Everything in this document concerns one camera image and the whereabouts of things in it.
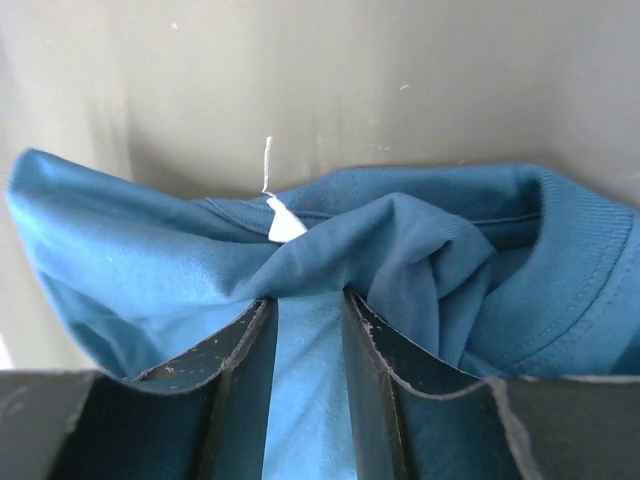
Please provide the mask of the blue t shirt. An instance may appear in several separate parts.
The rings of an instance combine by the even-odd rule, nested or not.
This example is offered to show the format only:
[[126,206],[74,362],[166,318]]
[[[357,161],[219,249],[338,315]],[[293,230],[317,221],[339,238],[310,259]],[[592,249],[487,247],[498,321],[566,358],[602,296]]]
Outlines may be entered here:
[[355,169],[183,200],[31,150],[7,197],[58,318],[113,378],[276,302],[258,479],[361,479],[346,292],[479,379],[639,381],[639,214],[538,166]]

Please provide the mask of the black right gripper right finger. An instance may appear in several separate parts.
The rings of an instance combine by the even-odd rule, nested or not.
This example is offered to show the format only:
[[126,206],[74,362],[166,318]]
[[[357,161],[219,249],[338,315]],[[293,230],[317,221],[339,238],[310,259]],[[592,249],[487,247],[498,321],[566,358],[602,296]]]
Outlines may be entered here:
[[342,341],[361,479],[635,479],[639,381],[468,375],[353,292]]

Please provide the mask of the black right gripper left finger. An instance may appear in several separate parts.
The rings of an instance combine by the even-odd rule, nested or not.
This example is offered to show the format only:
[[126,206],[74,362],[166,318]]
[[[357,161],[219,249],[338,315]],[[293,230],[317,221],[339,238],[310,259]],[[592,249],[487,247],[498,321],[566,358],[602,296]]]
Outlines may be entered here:
[[277,339],[274,300],[133,380],[4,371],[5,479],[258,479]]

